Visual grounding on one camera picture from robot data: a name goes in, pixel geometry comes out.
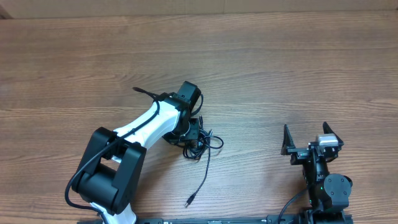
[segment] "robotic arm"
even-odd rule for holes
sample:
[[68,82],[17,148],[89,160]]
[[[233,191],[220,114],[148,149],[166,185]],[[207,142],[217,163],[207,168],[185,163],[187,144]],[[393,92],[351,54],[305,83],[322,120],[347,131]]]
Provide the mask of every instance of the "robotic arm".
[[[190,119],[196,113],[192,109],[201,96],[196,85],[184,82],[177,93],[161,95],[137,90],[153,97],[152,107],[114,131],[98,128],[68,185],[96,211],[100,210],[104,222],[109,224],[135,223],[136,216],[129,202],[136,192],[148,148],[161,137],[168,142],[198,139],[198,122]],[[119,162],[118,169],[101,164],[101,157]]]

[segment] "cable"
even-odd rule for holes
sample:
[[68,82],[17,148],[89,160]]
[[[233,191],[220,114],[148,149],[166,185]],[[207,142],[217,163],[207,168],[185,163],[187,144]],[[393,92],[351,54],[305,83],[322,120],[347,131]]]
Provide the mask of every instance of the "cable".
[[280,224],[280,219],[282,218],[283,214],[285,213],[286,208],[287,208],[292,202],[294,202],[296,199],[298,199],[299,197],[301,197],[307,190],[308,190],[308,187],[307,187],[306,189],[300,191],[300,192],[297,193],[296,195],[294,195],[294,197],[292,197],[292,199],[290,199],[290,200],[286,203],[286,205],[282,208],[282,210],[281,210],[280,213],[279,213],[279,216],[278,216],[278,224]]
[[97,212],[101,216],[101,218],[102,218],[102,220],[104,221],[105,224],[108,224],[108,221],[106,220],[104,213],[100,209],[94,208],[94,207],[91,207],[91,206],[78,205],[78,204],[75,204],[75,203],[71,202],[70,199],[69,199],[69,190],[70,190],[70,187],[72,186],[72,183],[75,181],[76,177],[79,176],[83,172],[83,170],[86,169],[86,167],[88,165],[90,165],[95,159],[103,156],[114,145],[116,145],[117,143],[119,143],[120,141],[125,139],[126,137],[134,134],[136,131],[140,130],[142,127],[147,125],[150,121],[152,121],[159,114],[160,105],[159,105],[159,102],[156,100],[156,96],[157,96],[156,94],[150,93],[148,91],[145,91],[145,90],[143,90],[141,88],[137,88],[137,87],[134,87],[133,90],[136,90],[136,91],[138,91],[140,93],[145,93],[145,94],[149,95],[152,99],[154,99],[154,101],[156,103],[156,106],[157,106],[155,113],[150,118],[148,118],[146,121],[144,121],[142,124],[140,124],[139,126],[131,129],[129,132],[127,132],[126,134],[122,135],[121,137],[117,138],[116,140],[114,140],[113,142],[111,142],[110,144],[105,146],[99,153],[97,153],[95,156],[93,156],[88,162],[86,162],[85,165],[83,165],[75,173],[75,175],[72,176],[72,178],[69,180],[69,182],[67,184],[67,187],[65,189],[65,201],[67,202],[67,204],[69,206],[74,207],[74,208],[87,209],[87,210],[92,210],[94,212]]
[[[224,141],[220,137],[212,135],[213,134],[212,130],[207,132],[203,129],[203,117],[202,116],[199,117],[199,123],[200,123],[200,129],[199,129],[198,140],[193,141],[193,142],[186,142],[184,146],[177,145],[179,147],[183,147],[182,154],[187,159],[199,160],[202,157],[202,155],[205,153],[206,150],[208,150],[208,152],[209,152],[209,155],[207,158],[205,177],[203,178],[203,181],[201,182],[201,184],[199,185],[199,187],[195,191],[195,193],[193,193],[188,198],[188,200],[185,204],[185,208],[187,208],[193,202],[193,199],[195,199],[197,193],[199,192],[199,190],[201,189],[201,187],[203,186],[203,184],[206,181],[207,173],[208,173],[209,165],[210,165],[210,149],[221,149],[224,146]],[[220,140],[221,145],[218,147],[210,146],[211,138],[216,138],[216,139]]]

